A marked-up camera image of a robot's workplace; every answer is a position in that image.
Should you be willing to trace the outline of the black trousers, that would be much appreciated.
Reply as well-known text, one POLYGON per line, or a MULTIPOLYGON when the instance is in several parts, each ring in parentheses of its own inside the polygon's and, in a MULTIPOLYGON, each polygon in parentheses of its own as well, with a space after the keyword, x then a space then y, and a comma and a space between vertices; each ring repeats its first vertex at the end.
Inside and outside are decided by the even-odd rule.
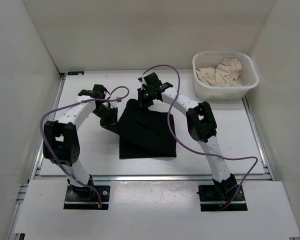
POLYGON ((142 107, 136 99, 129 99, 119 120, 104 128, 119 135, 120 159, 177 156, 173 115, 142 107))

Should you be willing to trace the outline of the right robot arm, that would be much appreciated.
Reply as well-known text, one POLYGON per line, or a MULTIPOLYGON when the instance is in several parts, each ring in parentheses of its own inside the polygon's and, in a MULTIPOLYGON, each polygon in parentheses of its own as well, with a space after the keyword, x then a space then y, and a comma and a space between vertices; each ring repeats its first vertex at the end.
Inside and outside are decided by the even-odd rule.
POLYGON ((186 117, 188 133, 200 145, 210 166, 216 197, 230 200, 237 190, 237 181, 223 159, 217 139, 217 123, 209 103, 197 102, 180 94, 171 83, 161 82, 154 72, 138 80, 141 83, 137 90, 141 106, 150 107, 158 100, 186 117))

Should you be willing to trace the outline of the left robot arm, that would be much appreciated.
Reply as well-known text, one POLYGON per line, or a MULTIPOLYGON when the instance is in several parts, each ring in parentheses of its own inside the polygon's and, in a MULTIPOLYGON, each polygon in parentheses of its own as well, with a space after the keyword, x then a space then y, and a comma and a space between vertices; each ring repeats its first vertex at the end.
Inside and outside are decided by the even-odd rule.
POLYGON ((94 186, 92 176, 79 161, 78 129, 89 115, 94 114, 99 117, 99 124, 103 129, 117 134, 116 101, 103 85, 96 84, 91 90, 81 90, 75 103, 66 106, 66 112, 58 119, 41 122, 44 157, 59 166, 67 176, 71 190, 84 201, 99 198, 100 193, 94 186))

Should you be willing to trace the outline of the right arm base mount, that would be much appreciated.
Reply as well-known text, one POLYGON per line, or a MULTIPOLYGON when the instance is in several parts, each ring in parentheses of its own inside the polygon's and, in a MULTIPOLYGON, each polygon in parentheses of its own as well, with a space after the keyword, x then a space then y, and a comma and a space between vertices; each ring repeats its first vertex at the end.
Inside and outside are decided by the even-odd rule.
POLYGON ((235 194, 236 189, 230 190, 225 196, 218 193, 215 185, 198 185, 198 191, 196 192, 199 196, 200 211, 201 212, 240 212, 247 211, 247 203, 243 187, 240 186, 238 193, 235 195, 231 203, 228 201, 235 194))

